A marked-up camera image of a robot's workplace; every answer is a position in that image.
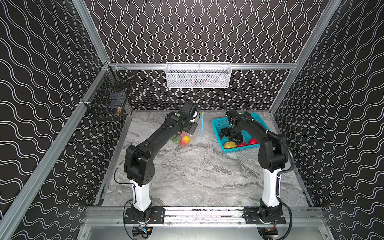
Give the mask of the yellow toy potato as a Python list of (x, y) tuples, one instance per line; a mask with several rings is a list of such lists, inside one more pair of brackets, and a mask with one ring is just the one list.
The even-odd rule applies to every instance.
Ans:
[(223, 148), (225, 150), (235, 149), (236, 147), (237, 147), (237, 144), (235, 142), (232, 142), (232, 141), (228, 141), (228, 142), (223, 144)]

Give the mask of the teal plastic basket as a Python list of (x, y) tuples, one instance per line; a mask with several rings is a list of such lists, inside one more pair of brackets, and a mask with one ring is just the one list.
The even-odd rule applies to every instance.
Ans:
[(212, 125), (217, 141), (226, 154), (260, 147), (250, 133), (237, 127), (228, 117), (216, 118)]

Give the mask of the orange red toy pepper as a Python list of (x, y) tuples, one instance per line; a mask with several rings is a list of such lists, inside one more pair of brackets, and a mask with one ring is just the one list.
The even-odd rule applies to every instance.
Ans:
[(181, 141), (181, 144), (183, 146), (187, 146), (189, 144), (189, 142), (190, 142), (190, 137), (189, 136), (184, 136), (182, 141)]

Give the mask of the clear zip top bag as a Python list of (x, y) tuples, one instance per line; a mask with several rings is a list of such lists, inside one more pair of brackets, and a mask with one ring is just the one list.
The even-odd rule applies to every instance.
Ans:
[(203, 131), (204, 131), (204, 122), (203, 122), (203, 120), (204, 120), (204, 113), (201, 113), (201, 114), (198, 113), (197, 114), (197, 118), (195, 118), (193, 120), (194, 123), (198, 124), (195, 132), (193, 134), (189, 134), (187, 132), (180, 132), (180, 133), (177, 134), (177, 135), (181, 135), (182, 137), (183, 136), (189, 136), (190, 137), (190, 142), (189, 142), (189, 144), (186, 147), (182, 147), (180, 144), (178, 144), (178, 146), (180, 148), (187, 148), (192, 143), (196, 142), (199, 139), (199, 137), (203, 134)]

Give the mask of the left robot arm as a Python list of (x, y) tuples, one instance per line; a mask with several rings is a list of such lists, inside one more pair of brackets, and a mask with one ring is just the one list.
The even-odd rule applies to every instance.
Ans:
[(154, 159), (163, 146), (181, 132), (193, 134), (198, 126), (195, 118), (199, 110), (196, 104), (185, 102), (179, 111), (172, 111), (165, 116), (162, 125), (145, 141), (126, 149), (124, 172), (132, 185), (134, 200), (132, 206), (144, 213), (150, 208), (149, 183), (156, 169)]

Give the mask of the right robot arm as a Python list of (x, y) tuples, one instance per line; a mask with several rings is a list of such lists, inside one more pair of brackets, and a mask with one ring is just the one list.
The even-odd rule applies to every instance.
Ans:
[(259, 146), (258, 161), (264, 170), (264, 188), (260, 207), (275, 210), (284, 204), (280, 198), (281, 175), (294, 169), (294, 157), (285, 138), (267, 129), (248, 112), (239, 113), (227, 110), (226, 117), (230, 126), (223, 128), (220, 138), (240, 145), (244, 141), (242, 131), (246, 131)]

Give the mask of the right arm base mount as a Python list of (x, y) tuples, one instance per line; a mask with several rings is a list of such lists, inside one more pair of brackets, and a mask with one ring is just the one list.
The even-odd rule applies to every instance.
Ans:
[(258, 228), (258, 233), (263, 240), (277, 240), (278, 229), (277, 225), (285, 225), (287, 223), (284, 216), (282, 205), (275, 207), (245, 207), (242, 218), (245, 219), (247, 225), (272, 225), (270, 228)]

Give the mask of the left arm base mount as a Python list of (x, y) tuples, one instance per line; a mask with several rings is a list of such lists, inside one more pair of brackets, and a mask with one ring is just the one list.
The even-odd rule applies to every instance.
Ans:
[(124, 210), (124, 228), (130, 240), (148, 240), (154, 232), (149, 225), (164, 223), (165, 208), (149, 206), (144, 212), (135, 207)]

